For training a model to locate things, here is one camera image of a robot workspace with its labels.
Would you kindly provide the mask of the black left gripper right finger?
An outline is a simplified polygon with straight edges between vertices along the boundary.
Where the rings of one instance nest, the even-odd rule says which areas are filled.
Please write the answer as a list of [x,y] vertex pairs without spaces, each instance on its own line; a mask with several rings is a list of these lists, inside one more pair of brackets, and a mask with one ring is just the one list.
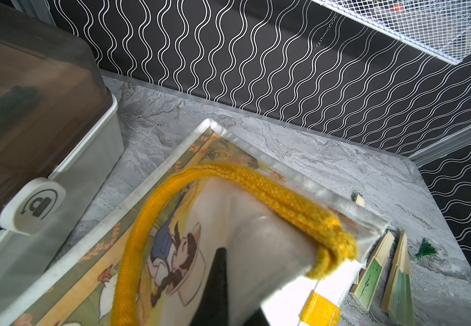
[[269,322],[261,309],[246,319],[243,326],[269,326]]

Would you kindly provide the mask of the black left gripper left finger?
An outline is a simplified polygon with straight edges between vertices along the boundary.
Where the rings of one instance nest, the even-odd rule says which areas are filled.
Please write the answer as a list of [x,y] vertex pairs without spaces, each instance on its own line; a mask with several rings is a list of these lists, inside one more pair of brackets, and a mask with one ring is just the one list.
[[201,301],[190,326],[228,325],[227,250],[218,248],[208,274]]

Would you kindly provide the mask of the green folding fan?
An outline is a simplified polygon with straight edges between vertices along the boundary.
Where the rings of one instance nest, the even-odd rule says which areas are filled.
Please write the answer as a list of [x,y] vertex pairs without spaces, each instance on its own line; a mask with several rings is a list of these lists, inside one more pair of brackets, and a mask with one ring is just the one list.
[[363,198],[362,194],[359,193],[359,192],[354,192],[352,194],[352,200],[354,201],[355,204],[357,204],[358,206],[361,206],[362,208],[364,208],[365,206],[365,199]]
[[395,231],[388,229],[369,256],[366,268],[359,273],[358,282],[352,285],[350,295],[364,312],[368,312],[371,308],[394,240]]
[[407,233],[400,232],[380,306],[391,322],[397,325],[416,325],[409,257],[420,259],[436,254],[438,254],[437,249],[427,239],[422,239],[420,248],[415,255],[411,254],[408,251]]

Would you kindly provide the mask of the white tote bag yellow handles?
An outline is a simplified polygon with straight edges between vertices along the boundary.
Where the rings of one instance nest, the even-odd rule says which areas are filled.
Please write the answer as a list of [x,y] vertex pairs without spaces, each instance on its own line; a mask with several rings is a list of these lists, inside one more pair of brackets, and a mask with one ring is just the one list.
[[[213,120],[203,121],[156,171],[84,236],[9,309],[0,325],[109,325],[125,246],[148,197],[179,168],[227,162],[265,175],[337,216],[358,256],[330,275],[350,284],[386,220],[288,168]],[[294,325],[314,282],[316,243],[249,191],[219,177],[183,186],[144,244],[136,289],[138,325],[189,325],[216,250],[227,250],[229,324],[265,307]]]

